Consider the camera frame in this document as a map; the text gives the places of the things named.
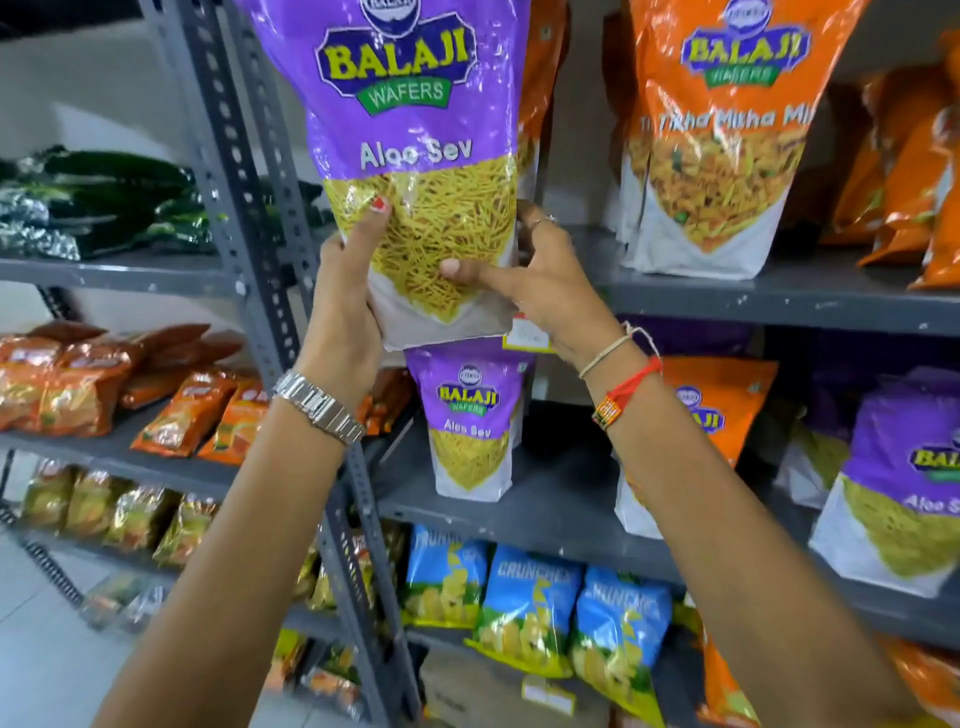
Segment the silver metal wristwatch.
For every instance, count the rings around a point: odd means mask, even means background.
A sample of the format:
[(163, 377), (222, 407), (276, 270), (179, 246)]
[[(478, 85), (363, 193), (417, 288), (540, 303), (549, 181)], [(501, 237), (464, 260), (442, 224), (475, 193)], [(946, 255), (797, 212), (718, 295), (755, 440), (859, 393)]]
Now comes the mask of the silver metal wristwatch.
[(310, 424), (350, 447), (367, 434), (365, 424), (347, 407), (295, 370), (287, 370), (272, 386), (272, 395), (292, 405)]

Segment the pile of orange snack pouches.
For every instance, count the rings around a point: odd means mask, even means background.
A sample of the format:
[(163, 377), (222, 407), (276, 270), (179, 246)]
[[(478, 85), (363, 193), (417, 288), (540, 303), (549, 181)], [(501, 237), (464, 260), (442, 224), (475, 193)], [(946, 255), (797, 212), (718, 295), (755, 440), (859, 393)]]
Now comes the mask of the pile of orange snack pouches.
[(960, 28), (940, 50), (852, 87), (868, 124), (820, 244), (865, 248), (859, 267), (918, 265), (911, 289), (960, 292)]

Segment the large purple snack bag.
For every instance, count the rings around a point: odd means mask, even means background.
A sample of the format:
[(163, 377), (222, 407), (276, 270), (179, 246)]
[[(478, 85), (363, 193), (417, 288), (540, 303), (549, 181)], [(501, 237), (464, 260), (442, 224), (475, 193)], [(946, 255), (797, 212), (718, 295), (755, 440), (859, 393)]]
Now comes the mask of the large purple snack bag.
[(306, 112), (339, 230), (391, 207), (368, 285), (387, 351), (506, 334), (508, 304), (441, 261), (518, 260), (531, 0), (235, 0)]

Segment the pile of red-orange packets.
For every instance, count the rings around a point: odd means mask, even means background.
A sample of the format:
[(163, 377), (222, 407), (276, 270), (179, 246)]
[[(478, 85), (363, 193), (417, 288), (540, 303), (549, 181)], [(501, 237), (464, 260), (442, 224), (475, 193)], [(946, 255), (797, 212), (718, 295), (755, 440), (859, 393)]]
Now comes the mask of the pile of red-orange packets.
[(246, 347), (239, 333), (207, 323), (111, 333), (50, 321), (0, 333), (0, 433), (102, 438), (158, 407), (131, 450), (239, 465), (266, 408)]

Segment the small purple snack bag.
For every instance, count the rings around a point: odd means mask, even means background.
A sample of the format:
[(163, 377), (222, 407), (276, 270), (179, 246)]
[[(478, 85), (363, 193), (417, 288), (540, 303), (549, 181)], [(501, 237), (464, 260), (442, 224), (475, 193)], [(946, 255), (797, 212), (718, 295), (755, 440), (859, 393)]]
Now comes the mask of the small purple snack bag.
[(793, 504), (821, 510), (850, 457), (860, 396), (854, 390), (815, 383), (789, 431), (774, 486)]
[(511, 489), (512, 452), (534, 354), (500, 337), (407, 348), (440, 496), (497, 503)]
[(840, 577), (940, 595), (960, 569), (960, 371), (918, 367), (863, 397), (808, 547)]

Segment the person's left hand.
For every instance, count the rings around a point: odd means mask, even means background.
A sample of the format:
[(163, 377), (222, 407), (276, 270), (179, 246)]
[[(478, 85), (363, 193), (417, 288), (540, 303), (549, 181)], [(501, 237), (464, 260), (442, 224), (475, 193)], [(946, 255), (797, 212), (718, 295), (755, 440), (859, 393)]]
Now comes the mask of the person's left hand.
[(384, 349), (370, 290), (360, 299), (345, 283), (346, 240), (335, 233), (319, 247), (313, 304), (294, 370), (355, 413), (375, 383)]

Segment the small orange snack bag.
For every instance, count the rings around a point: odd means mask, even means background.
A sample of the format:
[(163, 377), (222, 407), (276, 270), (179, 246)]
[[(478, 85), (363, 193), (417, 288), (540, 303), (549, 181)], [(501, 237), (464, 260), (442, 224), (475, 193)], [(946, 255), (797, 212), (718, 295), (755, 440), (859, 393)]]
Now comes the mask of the small orange snack bag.
[(664, 382), (727, 464), (736, 467), (779, 364), (758, 358), (694, 355), (666, 356), (662, 364)]

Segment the large orange snack bag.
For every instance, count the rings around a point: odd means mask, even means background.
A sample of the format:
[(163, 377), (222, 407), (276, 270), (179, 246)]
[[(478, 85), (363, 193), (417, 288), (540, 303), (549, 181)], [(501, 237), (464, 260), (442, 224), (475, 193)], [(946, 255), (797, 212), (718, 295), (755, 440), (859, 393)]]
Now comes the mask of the large orange snack bag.
[(547, 116), (569, 45), (569, 0), (531, 0), (517, 114), (518, 198), (533, 202), (542, 186)]
[(639, 56), (645, 0), (619, 0), (618, 9), (603, 19), (601, 70), (606, 103), (614, 127), (608, 145), (608, 164), (618, 182), (615, 236), (631, 244), (642, 223), (649, 168), (649, 119), (642, 105)]
[(623, 264), (762, 272), (828, 81), (871, 0), (630, 0), (645, 151)]

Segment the grey metal shelving rack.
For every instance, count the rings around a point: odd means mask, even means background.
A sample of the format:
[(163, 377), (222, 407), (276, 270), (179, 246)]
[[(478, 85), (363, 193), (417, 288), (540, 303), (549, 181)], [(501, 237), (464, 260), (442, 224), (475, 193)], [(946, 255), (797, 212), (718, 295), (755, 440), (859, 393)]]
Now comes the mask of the grey metal shelving rack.
[(138, 0), (182, 108), (214, 258), (133, 250), (90, 262), (0, 258), (0, 280), (43, 287), (232, 297), (266, 384), (295, 358), (287, 296), (309, 305), (318, 264), (269, 66), (237, 0)]
[[(679, 316), (684, 324), (703, 314), (714, 323), (767, 325), (775, 334), (795, 334), (796, 347), (811, 340), (815, 325), (826, 324), (839, 325), (835, 333), (846, 339), (890, 324), (913, 345), (937, 336), (960, 342), (960, 293), (908, 292), (906, 267), (858, 271), (851, 251), (814, 251), (804, 233), (753, 282), (633, 272), (622, 266), (623, 245), (604, 224), (573, 224), (570, 233), (599, 291), (632, 313), (648, 305), (654, 315)], [(545, 434), (534, 429), (526, 437), (516, 458), (518, 483), (500, 501), (470, 504), (430, 493), (426, 419), (419, 417), (384, 467), (368, 466), (380, 515), (681, 584), (667, 547), (627, 534), (615, 517), (615, 462), (598, 435), (588, 433), (579, 395), (546, 398), (549, 404), (534, 407), (533, 421)], [(960, 652), (960, 571), (934, 598), (825, 573), (881, 632)]]

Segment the pile of dark green packets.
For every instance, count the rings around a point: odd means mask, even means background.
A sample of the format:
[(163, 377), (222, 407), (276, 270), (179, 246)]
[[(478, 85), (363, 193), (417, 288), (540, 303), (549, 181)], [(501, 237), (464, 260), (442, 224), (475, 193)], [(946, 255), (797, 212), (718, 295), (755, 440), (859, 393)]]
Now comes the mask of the pile of dark green packets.
[(0, 258), (85, 262), (137, 249), (218, 254), (189, 167), (62, 145), (0, 156)]

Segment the person's right forearm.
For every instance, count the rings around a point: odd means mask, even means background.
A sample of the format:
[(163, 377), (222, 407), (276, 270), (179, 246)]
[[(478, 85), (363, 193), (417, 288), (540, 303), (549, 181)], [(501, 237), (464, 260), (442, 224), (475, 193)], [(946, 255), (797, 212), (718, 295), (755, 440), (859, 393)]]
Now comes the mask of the person's right forearm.
[(579, 373), (762, 728), (906, 728), (929, 717), (635, 342), (625, 335)]

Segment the blue chips packet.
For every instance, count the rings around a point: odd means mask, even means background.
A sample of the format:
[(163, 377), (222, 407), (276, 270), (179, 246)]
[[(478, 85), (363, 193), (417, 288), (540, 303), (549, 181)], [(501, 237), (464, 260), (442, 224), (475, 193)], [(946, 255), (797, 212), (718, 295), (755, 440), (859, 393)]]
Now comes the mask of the blue chips packet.
[(405, 625), (473, 630), (491, 553), (485, 540), (414, 525), (401, 597)]
[(526, 674), (571, 677), (570, 628), (584, 575), (582, 564), (499, 543), (464, 644)]
[(587, 567), (570, 634), (573, 671), (642, 728), (666, 728), (653, 670), (672, 618), (666, 582)]

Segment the orange chips packet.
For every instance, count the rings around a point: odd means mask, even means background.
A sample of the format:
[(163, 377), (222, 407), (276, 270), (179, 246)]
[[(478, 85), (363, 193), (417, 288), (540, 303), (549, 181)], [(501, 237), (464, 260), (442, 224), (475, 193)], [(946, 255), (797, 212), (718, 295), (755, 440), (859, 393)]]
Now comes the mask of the orange chips packet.
[(928, 715), (905, 728), (960, 728), (960, 651), (891, 636), (880, 642)]
[(706, 631), (702, 632), (701, 651), (703, 702), (698, 718), (713, 728), (762, 728), (753, 705)]

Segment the row of yellow-green packets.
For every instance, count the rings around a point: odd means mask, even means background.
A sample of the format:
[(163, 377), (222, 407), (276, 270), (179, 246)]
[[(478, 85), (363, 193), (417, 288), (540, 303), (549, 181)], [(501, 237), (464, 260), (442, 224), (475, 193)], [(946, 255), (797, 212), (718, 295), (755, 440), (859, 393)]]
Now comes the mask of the row of yellow-green packets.
[(28, 528), (181, 569), (210, 530), (220, 503), (144, 485), (103, 469), (41, 458), (22, 501)]

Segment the yellow shelf price tag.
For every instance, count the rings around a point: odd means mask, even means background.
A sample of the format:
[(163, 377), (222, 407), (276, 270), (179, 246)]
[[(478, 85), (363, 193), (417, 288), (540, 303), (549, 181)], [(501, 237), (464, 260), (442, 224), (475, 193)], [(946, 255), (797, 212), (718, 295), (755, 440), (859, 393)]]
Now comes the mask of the yellow shelf price tag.
[(502, 337), (501, 344), (505, 351), (534, 355), (556, 354), (550, 335), (521, 312), (513, 315), (510, 331)]
[(520, 695), (524, 701), (564, 717), (572, 719), (576, 714), (577, 696), (575, 693), (556, 685), (544, 676), (525, 675), (521, 682)]

